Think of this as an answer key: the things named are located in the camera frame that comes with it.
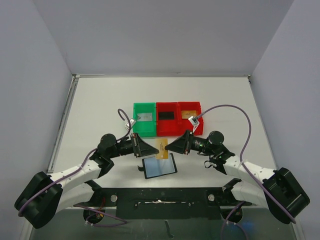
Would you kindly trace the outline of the green plastic bin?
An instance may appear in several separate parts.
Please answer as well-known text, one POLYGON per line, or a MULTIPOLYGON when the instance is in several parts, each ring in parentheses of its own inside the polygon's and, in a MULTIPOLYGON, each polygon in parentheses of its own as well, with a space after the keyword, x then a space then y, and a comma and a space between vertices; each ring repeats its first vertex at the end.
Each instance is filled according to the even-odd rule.
POLYGON ((151 138, 157 135, 156 129, 156 103, 135 102, 133 104, 133 132, 141 138, 151 138))

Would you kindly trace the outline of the black leather card holder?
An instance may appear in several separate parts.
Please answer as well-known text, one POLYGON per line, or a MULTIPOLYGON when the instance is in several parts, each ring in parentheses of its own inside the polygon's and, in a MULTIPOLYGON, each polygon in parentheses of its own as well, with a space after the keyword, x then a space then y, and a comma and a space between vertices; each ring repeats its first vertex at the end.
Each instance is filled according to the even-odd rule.
POLYGON ((137 166, 144 173, 145 179, 153 179, 178 172, 174 155, 170 153, 167 159, 156 159, 155 156, 143 158, 142 166, 137 166))

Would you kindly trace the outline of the red plastic bin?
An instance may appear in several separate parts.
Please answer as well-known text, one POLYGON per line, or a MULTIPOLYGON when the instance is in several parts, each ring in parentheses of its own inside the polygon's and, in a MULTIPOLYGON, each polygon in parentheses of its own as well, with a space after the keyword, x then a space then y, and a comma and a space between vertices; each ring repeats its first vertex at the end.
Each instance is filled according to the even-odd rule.
POLYGON ((202 113, 201 103, 199 101, 179 101, 178 116, 181 117, 178 123, 178 134, 182 135, 186 130, 193 131, 193 124, 189 118, 196 117, 202 113))
POLYGON ((156 134, 158 137, 175 137, 179 135, 177 102, 156 103, 156 134))

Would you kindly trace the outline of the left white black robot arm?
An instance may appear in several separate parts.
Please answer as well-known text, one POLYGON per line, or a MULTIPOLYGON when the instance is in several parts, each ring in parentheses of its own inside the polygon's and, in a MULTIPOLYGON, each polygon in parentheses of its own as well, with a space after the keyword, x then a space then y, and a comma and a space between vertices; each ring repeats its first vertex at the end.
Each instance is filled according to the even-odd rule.
POLYGON ((35 174, 14 207, 19 217, 24 217, 39 229, 56 214, 63 194, 106 175, 114 166, 113 158, 130 154, 141 158, 158 153, 158 149, 142 140, 137 133, 122 140, 117 140, 111 133, 105 134, 97 148, 91 150, 80 165, 56 173, 41 171, 35 174))

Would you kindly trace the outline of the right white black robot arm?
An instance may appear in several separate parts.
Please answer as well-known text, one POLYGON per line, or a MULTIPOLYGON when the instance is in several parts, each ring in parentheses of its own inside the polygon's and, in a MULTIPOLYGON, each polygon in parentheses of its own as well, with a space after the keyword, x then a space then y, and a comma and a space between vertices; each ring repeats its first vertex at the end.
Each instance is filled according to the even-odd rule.
POLYGON ((196 151, 208 156, 210 167, 233 177, 233 182, 224 188, 226 196, 264 207, 284 224, 295 223, 297 215, 310 204, 310 198, 295 176, 284 167, 272 169, 244 161, 223 142, 224 135, 219 131, 201 138, 187 130, 165 149, 183 155, 196 151))

